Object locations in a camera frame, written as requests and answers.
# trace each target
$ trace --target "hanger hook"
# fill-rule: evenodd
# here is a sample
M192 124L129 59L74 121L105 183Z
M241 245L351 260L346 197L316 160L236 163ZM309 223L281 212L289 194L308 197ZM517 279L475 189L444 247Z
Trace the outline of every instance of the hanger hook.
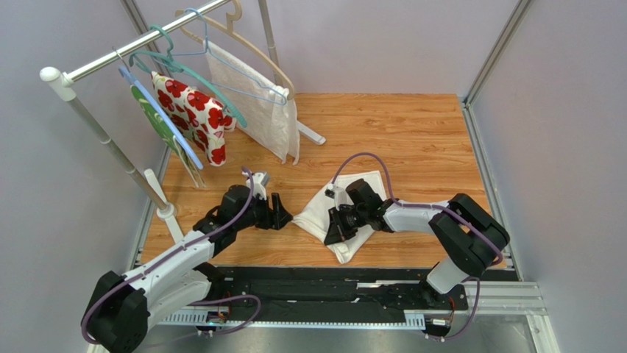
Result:
M122 63L124 64L124 67L127 68L127 70L130 72L130 68L127 65L127 62L124 61L124 58L120 55L120 53L118 53L118 49L116 49L115 46L112 46L111 49L113 49L113 51L116 53L116 55L120 58L120 60L122 60Z
M196 13L198 15L198 17L200 17L200 19L202 19L202 23L205 25L205 48L208 49L209 48L209 24L207 23L207 20L200 13L200 11L198 11L197 9L194 9L193 7L186 8L185 12L186 13L189 13L189 12Z
M170 35L168 34L168 32L166 32L165 30L163 30L163 28L157 26L156 24L153 24L149 27L149 29L154 29L156 31L158 31L159 33L161 33L161 35L167 39L168 41L168 49L166 50L166 53L168 54L168 57L170 59L172 59L172 49L174 49L174 42L172 42L172 38L170 38Z

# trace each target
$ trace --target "cable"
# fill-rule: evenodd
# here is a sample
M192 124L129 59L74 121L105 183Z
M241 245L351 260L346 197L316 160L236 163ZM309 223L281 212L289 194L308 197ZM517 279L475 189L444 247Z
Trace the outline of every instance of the cable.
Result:
M259 315L259 312L261 311L261 300L259 299L259 297L253 296L252 294L243 294L241 296L231 296L229 298L219 299L219 300L194 302L194 303L191 303L190 305L191 306L216 305L216 304L221 304L221 303L226 303L226 302L233 302L233 301L239 300L239 299L253 299L253 300L255 300L257 302L257 308L255 309L255 312L250 316L250 318L248 318L246 321L242 322L241 324L237 325L236 327L232 327L230 329L225 329L225 330L222 330L222 331L215 331L213 333L214 335L228 335L229 333L233 333L233 332L239 331L240 329L243 329L251 321L255 320L255 318L257 317L257 315ZM201 331L201 333L203 335L209 335L209 331ZM171 339L171 340L167 340L165 342L145 345L144 348L155 348L155 347L165 346L166 344L177 342L179 340L184 340L186 338L196 337L196 336L198 336L198 334L199 334L198 332L194 332L194 333L190 333L190 334L187 334L187 335L182 335L180 337L177 337L177 338L174 338L174 339Z
M261 311L261 300L259 299L258 296L253 296L252 294L242 294L240 296L231 296L230 298L226 298L226 299L211 300L211 301L204 301L204 302L194 302L191 305L193 306L215 305L215 304L220 304L220 303L232 302L232 301L239 300L239 299L252 299L257 302L257 308L255 309L255 312L248 319L246 319L246 321L242 322L238 326L232 327L230 329L226 329L223 331L216 331L214 333L214 335L227 335L229 333L233 333L233 332L239 331L240 329L243 329L251 321L255 320L257 315L259 315L259 312Z
M470 229L471 232L475 233L496 254L497 259L496 259L496 261L492 262L492 264L491 264L492 266L498 265L499 263L503 262L503 254L501 254L499 248L496 247L496 245L494 245L494 243L491 242L490 239L488 239L485 235L483 235L483 233L479 232L479 230L477 228L475 228L470 222L468 222L465 219L463 219L455 211L453 211L453 210L451 210L451 209L449 209L449 208L447 208L445 206L441 206L439 204L414 204L414 203L403 204L403 203L400 203L394 197L394 193L392 192L392 181L390 180L390 173L388 171L388 167L383 162L383 160L379 156L374 154L374 153L371 153L371 152L360 152L360 153L357 153L357 154L354 154L354 155L348 157L348 159L346 159L340 165L340 168L336 172L336 175L333 176L333 180L331 180L331 184L335 184L336 183L336 179L338 179L339 174L341 173L341 170L344 169L346 164L348 164L348 162L350 162L351 160L353 160L354 158L359 157L359 156L370 156L370 157L373 157L381 164L381 167L383 168L383 172L385 172L385 174L386 174L386 180L387 180L387 184L388 184L388 191L390 192L390 199L395 204L397 204L397 205L399 205L401 207L408 207L408 208L426 208L426 209L429 209L429 210L437 209L437 210L441 210L441 211L444 211L444 212L448 213L451 217L456 219L457 222L459 222L459 223L463 224L464 226L468 227L468 229Z
M448 316L448 319L450 320L449 325L453 327L453 319L455 318L455 301L450 296L448 297L448 300L450 301L450 314Z
M171 259L174 255L178 254L179 252L185 250L185 248L187 246L192 246L192 245L194 245L196 243L199 243L199 242L201 242L203 240L207 240L207 239L213 237L214 235L220 233L221 231L225 230L226 228L231 227L231 225L233 225L244 214L244 212L246 212L248 206L250 205L250 202L252 201L252 196L255 194L255 192L253 190L255 183L252 181L252 172L250 171L250 169L248 169L247 167L243 166L243 167L241 167L241 170L244 173L248 174L248 180L250 180L250 192L248 193L248 199L246 200L246 203L241 208L241 210L238 212L238 214L235 215L235 217L233 217L233 219L228 221L222 227L220 227L220 228L218 228L216 230L213 230L212 232L209 232L209 233L203 235L202 237L196 238L196 239L186 243L185 246L183 246L183 245L179 246L174 251L172 251L171 253L169 253L166 256L164 256L161 260L157 261L156 263L151 265L149 268L147 268L142 274L138 274L136 276L133 276L133 277L123 281L119 285L115 286L113 289L111 289L108 292L106 292L105 295L103 295L100 299L98 299L95 303L93 303L93 305L89 308L89 310L87 310L87 313L85 314L85 316L83 317L83 319L82 319L82 321L80 323L82 337L87 342L89 342L91 344L100 344L100 343L98 343L97 340L94 340L88 334L88 332L87 332L87 323L91 320L91 316L93 315L93 313L96 312L96 309L98 309L102 305L102 303L104 303L107 299L109 299L113 294L115 294L118 291L120 291L125 285L133 283L134 281L136 281L136 280L138 280L138 279L140 279L142 277L145 277L147 274L153 272L162 263L164 263L167 260Z
M468 321L466 321L466 323L464 324L464 327L462 327L459 331L457 331L456 334L451 335L451 336L440 337L440 336L429 335L429 338L433 338L439 342L445 342L446 340L454 340L456 338L459 338L461 335L464 334L464 332L466 332L466 330L470 326L470 323L475 318L475 314L477 313L477 306L479 305L479 293L481 291L481 281L479 280L479 278L468 277L464 280L464 282L468 281L469 279L473 281L477 281L477 293L475 294L475 303L472 305L472 311L470 312L470 316L468 317Z

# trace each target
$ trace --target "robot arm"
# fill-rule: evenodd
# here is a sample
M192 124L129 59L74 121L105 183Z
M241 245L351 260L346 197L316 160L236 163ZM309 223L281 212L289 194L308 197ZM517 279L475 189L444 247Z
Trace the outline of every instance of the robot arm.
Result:
M235 219L247 203L250 180L247 186L231 186L219 206L198 221L179 243L149 263L122 275L109 271L102 276L86 313L125 279L139 279L110 294L87 318L89 335L110 352L132 352L159 321L210 296L212 283L223 280L224 275L207 261L235 242L238 231L248 227L281 229L292 220L278 193L272 194L270 207L265 189L268 181L265 172L253 175L255 194L239 218ZM218 229L222 230L206 238Z
M360 179L346 190L330 185L326 195L336 200L336 207L329 209L330 224L325 245L350 239L366 225L383 232L413 231L435 235L448 254L427 276L426 282L438 294L448 293L467 277L479 278L497 256L485 241L472 232L466 233L451 213L472 224L499 250L509 243L507 231L463 193L449 201L423 204L420 208L403 207L392 199L382 200L367 182ZM347 200L346 195L353 204L343 203Z

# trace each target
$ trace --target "teal hanger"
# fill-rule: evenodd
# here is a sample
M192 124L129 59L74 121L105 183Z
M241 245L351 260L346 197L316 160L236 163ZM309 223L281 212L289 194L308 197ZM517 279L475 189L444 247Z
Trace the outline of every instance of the teal hanger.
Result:
M155 25L150 26L150 29L155 29L159 31L164 36L164 38L167 39L168 44L169 44L167 53L170 54L170 51L174 48L174 43L172 42L172 39L170 38L168 33L164 31L161 27L155 26ZM136 61L137 67L140 68L142 71L147 72L148 74L152 73L152 70L143 61L141 61L141 59L138 57L138 54L144 54L144 55L150 56L154 62L160 63L166 66L168 70L172 72L186 74L199 80L200 83L207 86L207 88L209 88L212 92L214 92L216 94L216 97L224 104L224 107L227 110L226 114L236 118L242 127L248 126L246 119L240 113L237 107L235 107L235 105L227 97L225 97L214 85L212 85L205 78L197 74L196 71L190 69L189 67L183 65L182 63L177 62L169 55L166 56L161 53L155 53L154 51L147 51L147 50L134 51L129 57L129 65L133 66Z
M213 83L215 86L227 89L227 90L232 90L234 92L240 93L240 94L245 94L246 96L251 96L254 97L256 99L261 99L263 101L269 101L270 103L274 103L274 104L279 104L279 105L286 105L287 104L287 97L285 94L279 92L276 88L273 87L269 87L266 86L264 84L262 84L259 79L257 79L256 77L251 76L250 74L248 74L247 72L242 71L240 68L237 68L235 66L233 66L233 64L229 63L228 61L222 59L221 57L215 55L213 53L213 51L211 51L211 46L209 45L209 25L207 24L207 20L205 19L205 17L196 9L189 7L187 9L185 9L185 12L193 12L196 13L198 15L198 17L200 17L202 19L202 22L205 24L205 50L204 51L198 51L196 53L176 53L176 54L172 54L170 52L170 50L172 50L172 48L168 49L167 53L168 53L168 57L170 57L172 60L174 60L172 57L176 57L176 56L190 56L190 55L200 55L200 54L209 54L212 57L215 57L216 60L218 60L219 62L225 64L226 66L230 67L231 69L239 72L241 75L244 75L245 77L247 77L248 79L251 79L254 83L257 84L257 86L259 86L260 88L266 89L266 90L271 90L274 93L277 94L277 96L280 97L280 100L278 101L273 101L271 99L267 99L266 97L263 96L258 96L256 94L252 94L243 90L238 90L237 88L233 88L233 87L229 87L226 85L221 85L219 83L216 82L211 82Z

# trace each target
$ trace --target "beige hanger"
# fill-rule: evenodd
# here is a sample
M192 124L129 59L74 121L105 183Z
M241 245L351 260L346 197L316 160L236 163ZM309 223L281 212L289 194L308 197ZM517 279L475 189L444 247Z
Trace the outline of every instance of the beige hanger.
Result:
M203 16L205 18L205 21L207 21L207 23L210 24L211 26L216 27L217 29L223 31L224 33L226 33L233 39L237 40L243 46L250 49L253 53L257 54L257 56L260 57L266 64L268 64L272 68L272 70L280 77L282 82L277 82L277 84L282 85L283 87L286 87L289 89L289 94L287 96L287 99L288 100L293 99L296 91L294 90L294 84L291 83L291 80L287 77L287 75L285 75L285 73L277 66L277 64L272 62L272 60L270 60L270 58L267 57L259 48L257 48L256 46L253 46L253 44L250 43L248 40L246 40L246 38L242 37L238 33L235 33L235 31L233 30L233 22L241 18L241 4L239 3L239 0L231 0L231 2L233 3L233 5L235 5L235 12L227 13L227 25L226 26L212 18ZM174 15L178 17L182 15L183 13L184 13L183 10L177 10L174 13ZM195 40L196 42L201 43L201 44L205 43L204 38L201 38L195 35L189 29L186 29L184 26L182 26L180 29L183 33L185 33L185 35Z

